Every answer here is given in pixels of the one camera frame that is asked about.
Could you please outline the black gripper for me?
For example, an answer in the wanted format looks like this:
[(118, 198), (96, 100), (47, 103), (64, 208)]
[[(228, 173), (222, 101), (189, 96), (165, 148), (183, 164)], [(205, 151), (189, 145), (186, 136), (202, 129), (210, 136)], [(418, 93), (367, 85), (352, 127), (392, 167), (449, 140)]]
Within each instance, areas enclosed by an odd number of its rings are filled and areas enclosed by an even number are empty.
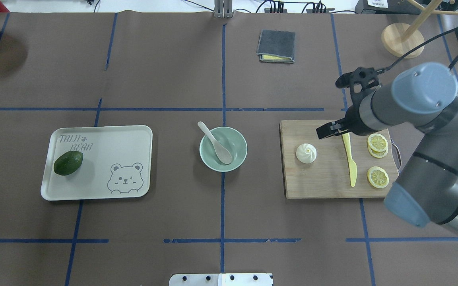
[(316, 129), (319, 140), (349, 132), (363, 136), (383, 130), (383, 125), (371, 108), (372, 95), (380, 87), (376, 69), (358, 67), (353, 72), (343, 73), (336, 80), (336, 87), (349, 88), (352, 105), (343, 119), (328, 122)]

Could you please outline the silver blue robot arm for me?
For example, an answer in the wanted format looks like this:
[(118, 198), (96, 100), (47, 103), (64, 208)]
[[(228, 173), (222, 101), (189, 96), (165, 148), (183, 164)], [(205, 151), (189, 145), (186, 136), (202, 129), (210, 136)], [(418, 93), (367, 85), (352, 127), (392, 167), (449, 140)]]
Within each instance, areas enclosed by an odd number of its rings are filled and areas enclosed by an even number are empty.
[(318, 127), (319, 139), (353, 133), (371, 135), (410, 123), (423, 134), (384, 199), (403, 221), (428, 223), (458, 236), (458, 82), (436, 62), (417, 65), (382, 85), (385, 69), (359, 67), (342, 74), (336, 87), (349, 88), (352, 105), (345, 116)]

